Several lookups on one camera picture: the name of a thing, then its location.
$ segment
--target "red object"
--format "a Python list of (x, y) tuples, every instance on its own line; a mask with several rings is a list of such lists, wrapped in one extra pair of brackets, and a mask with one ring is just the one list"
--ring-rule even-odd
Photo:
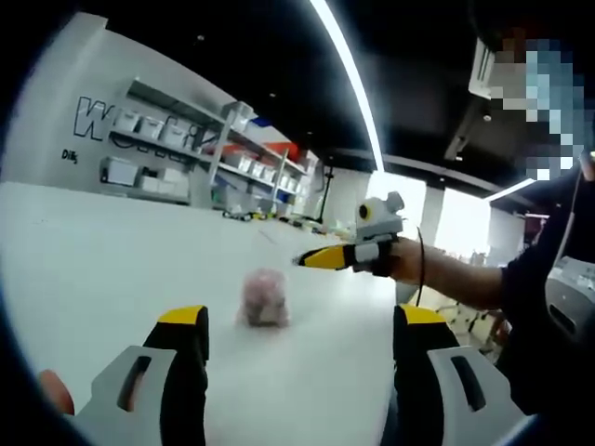
[[(272, 151), (274, 151), (276, 153), (279, 153), (282, 156), (286, 150), (289, 150), (287, 157), (294, 163), (297, 163), (299, 161), (299, 147), (297, 144), (295, 144), (293, 142), (265, 142), (264, 145), (267, 148), (271, 149)], [(251, 151), (247, 151), (244, 148), (244, 146), (242, 146), (240, 144), (228, 144), (227, 146), (223, 146), (223, 153), (221, 153), (221, 154), (222, 154), (222, 156), (231, 155), (233, 153), (236, 153), (237, 151), (241, 151), (244, 153), (244, 155), (249, 156), (251, 158), (257, 157), (255, 153), (253, 153)], [(262, 163), (273, 164), (273, 163), (269, 162), (269, 160), (262, 160)]]
[(299, 147), (294, 142), (265, 142), (264, 145), (280, 155), (283, 155), (285, 150), (289, 149), (287, 157), (294, 163), (299, 161)]

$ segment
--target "window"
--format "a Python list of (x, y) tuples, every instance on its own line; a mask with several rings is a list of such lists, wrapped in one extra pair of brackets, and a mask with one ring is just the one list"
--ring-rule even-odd
[(489, 254), (490, 204), (457, 190), (444, 191), (437, 248), (470, 258), (473, 252)]
[(426, 199), (426, 183), (414, 178), (376, 171), (370, 177), (365, 198), (378, 197), (386, 200), (389, 192), (393, 191), (399, 192), (405, 203), (404, 210), (399, 213), (405, 218), (401, 235), (416, 240), (417, 227), (421, 223)]

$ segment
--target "black cable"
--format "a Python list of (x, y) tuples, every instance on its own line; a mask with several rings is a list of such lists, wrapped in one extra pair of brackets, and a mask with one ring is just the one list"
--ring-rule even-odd
[(420, 272), (419, 272), (419, 291), (417, 292), (417, 302), (416, 307), (419, 307), (419, 302), (421, 302), (421, 290), (424, 287), (424, 283), (426, 282), (426, 251), (424, 249), (424, 239), (421, 236), (421, 230), (417, 227), (417, 234), (419, 235), (419, 244), (421, 245), (421, 265), (420, 265)]

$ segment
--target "person's hand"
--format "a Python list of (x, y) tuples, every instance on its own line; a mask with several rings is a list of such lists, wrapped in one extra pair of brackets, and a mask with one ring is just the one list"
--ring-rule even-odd
[(73, 397), (53, 371), (44, 370), (37, 379), (46, 397), (60, 413), (74, 415)]
[[(398, 242), (392, 244), (390, 255), (392, 256), (390, 267), (392, 279), (397, 282), (418, 285), (421, 276), (421, 244), (400, 237)], [(431, 255), (431, 252), (425, 246), (426, 261), (428, 255)]]

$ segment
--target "desk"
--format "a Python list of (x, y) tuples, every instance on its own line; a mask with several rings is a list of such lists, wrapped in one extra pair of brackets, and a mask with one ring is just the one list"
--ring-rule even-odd
[[(209, 445), (372, 445), (392, 385), (394, 283), (303, 269), (333, 243), (278, 221), (17, 183), (0, 186), (7, 310), (34, 372), (80, 409), (91, 380), (170, 308), (209, 307)], [(291, 326), (234, 323), (245, 274), (287, 277)]]

